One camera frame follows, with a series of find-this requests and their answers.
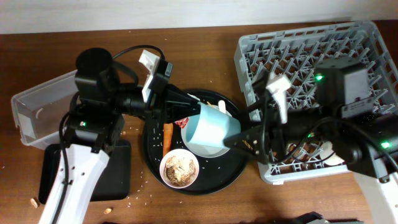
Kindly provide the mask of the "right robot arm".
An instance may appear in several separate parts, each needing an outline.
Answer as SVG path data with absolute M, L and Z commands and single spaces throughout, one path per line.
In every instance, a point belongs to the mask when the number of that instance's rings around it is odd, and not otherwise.
M 397 116 L 373 113 L 368 71 L 354 58 L 328 59 L 315 67 L 316 108 L 291 111 L 285 75 L 255 82 L 262 98 L 240 112 L 243 130 L 224 139 L 261 164 L 296 160 L 294 145 L 328 141 L 368 202 L 376 223 L 397 222 Z

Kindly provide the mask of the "light blue cup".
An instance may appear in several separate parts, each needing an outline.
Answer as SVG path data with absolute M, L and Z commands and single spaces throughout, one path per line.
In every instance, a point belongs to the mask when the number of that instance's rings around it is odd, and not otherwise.
M 224 148 L 226 138 L 241 132 L 241 124 L 236 118 L 206 104 L 198 105 L 200 113 L 189 117 L 184 128 L 183 136 L 188 143 Z

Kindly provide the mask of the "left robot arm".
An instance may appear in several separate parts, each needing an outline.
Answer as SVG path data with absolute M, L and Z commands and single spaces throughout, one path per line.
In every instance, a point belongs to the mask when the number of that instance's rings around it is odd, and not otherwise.
M 81 223 L 130 115 L 162 126 L 197 115 L 197 99 L 169 82 L 173 65 L 161 49 L 140 45 L 139 62 L 149 74 L 143 85 L 136 72 L 103 48 L 76 59 L 78 89 L 58 128 L 60 161 L 40 217 L 41 223 Z

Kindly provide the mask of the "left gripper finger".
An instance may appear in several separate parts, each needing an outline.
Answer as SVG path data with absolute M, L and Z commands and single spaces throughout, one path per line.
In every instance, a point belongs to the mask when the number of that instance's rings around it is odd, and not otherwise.
M 200 114 L 200 108 L 173 107 L 167 108 L 163 117 L 164 123 L 173 123 L 175 121 Z
M 173 84 L 169 85 L 169 103 L 174 106 L 184 106 L 192 109 L 200 109 L 199 101 L 192 98 Z

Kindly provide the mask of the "white paper cup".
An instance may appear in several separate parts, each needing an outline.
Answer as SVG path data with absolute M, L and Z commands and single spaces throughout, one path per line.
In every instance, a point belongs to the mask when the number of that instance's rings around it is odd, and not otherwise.
M 319 153 L 320 159 L 328 166 L 336 166 L 344 163 L 344 160 L 336 155 L 333 150 L 333 144 L 330 141 L 324 142 L 320 146 L 321 152 Z

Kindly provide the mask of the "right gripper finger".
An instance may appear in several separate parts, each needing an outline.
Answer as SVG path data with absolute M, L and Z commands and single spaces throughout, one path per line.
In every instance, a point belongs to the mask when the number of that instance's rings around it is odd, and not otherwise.
M 264 132 L 262 126 L 255 126 L 223 140 L 226 147 L 239 151 L 251 159 L 264 158 Z
M 238 113 L 238 120 L 241 123 L 242 128 L 252 128 L 261 124 L 261 120 L 252 121 L 249 115 L 251 112 L 258 110 L 259 108 L 260 106 L 250 106 Z

